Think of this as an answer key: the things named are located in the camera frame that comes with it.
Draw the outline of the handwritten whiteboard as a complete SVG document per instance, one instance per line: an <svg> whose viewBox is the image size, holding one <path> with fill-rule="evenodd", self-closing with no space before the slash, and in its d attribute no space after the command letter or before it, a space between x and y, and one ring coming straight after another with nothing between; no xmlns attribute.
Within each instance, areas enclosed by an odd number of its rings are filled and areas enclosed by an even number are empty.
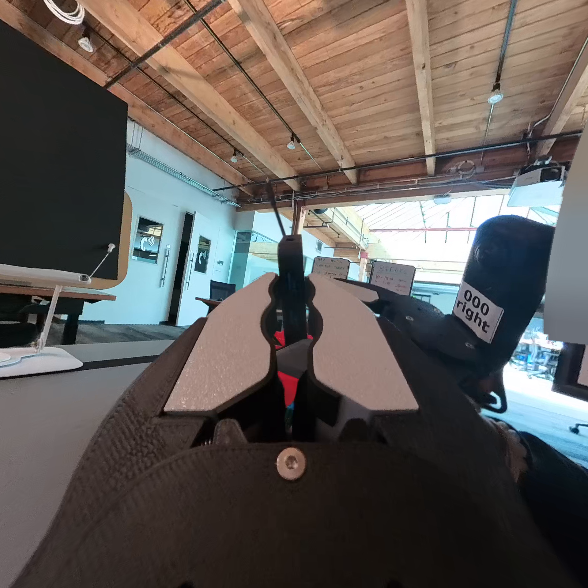
<svg viewBox="0 0 588 588"><path fill-rule="evenodd" d="M317 256L313 260L311 274L346 280L349 275L350 261L345 258Z"/></svg>
<svg viewBox="0 0 588 588"><path fill-rule="evenodd" d="M399 295L410 296L415 274L414 266L372 261L369 283Z"/></svg>

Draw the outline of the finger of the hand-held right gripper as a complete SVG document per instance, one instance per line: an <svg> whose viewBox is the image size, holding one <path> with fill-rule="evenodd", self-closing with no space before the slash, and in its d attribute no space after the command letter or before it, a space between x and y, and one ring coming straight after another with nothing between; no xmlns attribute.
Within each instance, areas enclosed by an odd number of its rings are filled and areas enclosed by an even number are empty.
<svg viewBox="0 0 588 588"><path fill-rule="evenodd" d="M367 288L367 284L365 283L348 281L339 278L336 279L336 283L343 290L358 298L366 305L377 303L380 300L378 292L376 290L372 290L371 288Z"/></svg>

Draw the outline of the red plastic bin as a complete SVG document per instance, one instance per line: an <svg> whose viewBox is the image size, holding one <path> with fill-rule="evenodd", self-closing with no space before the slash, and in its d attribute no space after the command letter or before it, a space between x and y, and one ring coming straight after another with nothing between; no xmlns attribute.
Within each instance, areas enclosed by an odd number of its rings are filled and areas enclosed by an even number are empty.
<svg viewBox="0 0 588 588"><path fill-rule="evenodd" d="M277 374L283 386L287 407L295 401L298 382L307 369L312 342L313 337L308 334L305 339L296 343L276 348Z"/></svg>

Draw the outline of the framed marker poster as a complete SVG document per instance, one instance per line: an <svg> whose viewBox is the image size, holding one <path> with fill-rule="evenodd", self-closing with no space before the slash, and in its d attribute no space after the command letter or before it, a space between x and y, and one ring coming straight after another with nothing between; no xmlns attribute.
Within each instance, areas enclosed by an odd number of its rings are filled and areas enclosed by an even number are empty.
<svg viewBox="0 0 588 588"><path fill-rule="evenodd" d="M587 401L587 346L563 343L552 391Z"/></svg>

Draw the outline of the person's right forearm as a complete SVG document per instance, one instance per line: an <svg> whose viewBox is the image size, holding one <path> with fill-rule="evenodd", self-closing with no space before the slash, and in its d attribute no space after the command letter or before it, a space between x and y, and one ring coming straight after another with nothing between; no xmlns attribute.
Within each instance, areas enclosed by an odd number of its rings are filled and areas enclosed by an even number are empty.
<svg viewBox="0 0 588 588"><path fill-rule="evenodd" d="M485 417L532 518L559 560L587 587L587 469L539 437Z"/></svg>

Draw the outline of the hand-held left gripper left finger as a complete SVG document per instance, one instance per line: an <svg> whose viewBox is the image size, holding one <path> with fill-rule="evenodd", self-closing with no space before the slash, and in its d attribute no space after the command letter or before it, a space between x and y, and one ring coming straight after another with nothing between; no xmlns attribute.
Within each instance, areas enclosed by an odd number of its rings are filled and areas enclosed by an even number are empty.
<svg viewBox="0 0 588 588"><path fill-rule="evenodd" d="M256 442L286 440L285 396L273 332L278 275L266 273L221 302L163 405L166 417L236 420Z"/></svg>

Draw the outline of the black board with tan frame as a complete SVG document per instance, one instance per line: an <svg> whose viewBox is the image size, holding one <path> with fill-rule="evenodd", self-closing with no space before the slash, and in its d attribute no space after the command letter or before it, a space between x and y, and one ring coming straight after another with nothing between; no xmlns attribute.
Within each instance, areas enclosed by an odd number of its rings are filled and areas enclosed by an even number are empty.
<svg viewBox="0 0 588 588"><path fill-rule="evenodd" d="M1 378L73 371L48 345L66 294L126 277L128 106L1 18L1 284L45 289L43 325L1 325Z"/></svg>

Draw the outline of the dark door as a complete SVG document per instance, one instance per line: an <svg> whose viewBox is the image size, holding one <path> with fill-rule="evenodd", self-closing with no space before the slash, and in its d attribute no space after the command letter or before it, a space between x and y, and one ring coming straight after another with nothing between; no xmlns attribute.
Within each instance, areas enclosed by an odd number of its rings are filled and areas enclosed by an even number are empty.
<svg viewBox="0 0 588 588"><path fill-rule="evenodd" d="M173 326L190 325L190 282L194 265L194 224L195 212L186 212L180 235L178 258L173 279L168 324Z"/></svg>

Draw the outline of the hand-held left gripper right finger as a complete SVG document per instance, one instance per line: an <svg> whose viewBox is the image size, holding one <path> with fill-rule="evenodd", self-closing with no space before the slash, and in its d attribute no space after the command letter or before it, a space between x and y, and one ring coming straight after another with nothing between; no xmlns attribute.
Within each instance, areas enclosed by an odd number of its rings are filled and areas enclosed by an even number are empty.
<svg viewBox="0 0 588 588"><path fill-rule="evenodd" d="M334 279L308 279L312 341L298 383L294 438L336 440L349 423L417 414L419 404L375 314Z"/></svg>

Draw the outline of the white ceiling projector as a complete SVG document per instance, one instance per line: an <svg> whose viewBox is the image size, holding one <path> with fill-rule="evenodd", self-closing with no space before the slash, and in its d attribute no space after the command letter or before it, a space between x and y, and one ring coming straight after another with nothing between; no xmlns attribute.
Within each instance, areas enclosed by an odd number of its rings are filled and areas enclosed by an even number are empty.
<svg viewBox="0 0 588 588"><path fill-rule="evenodd" d="M515 177L506 205L509 208L561 205L566 178L564 165L538 159Z"/></svg>

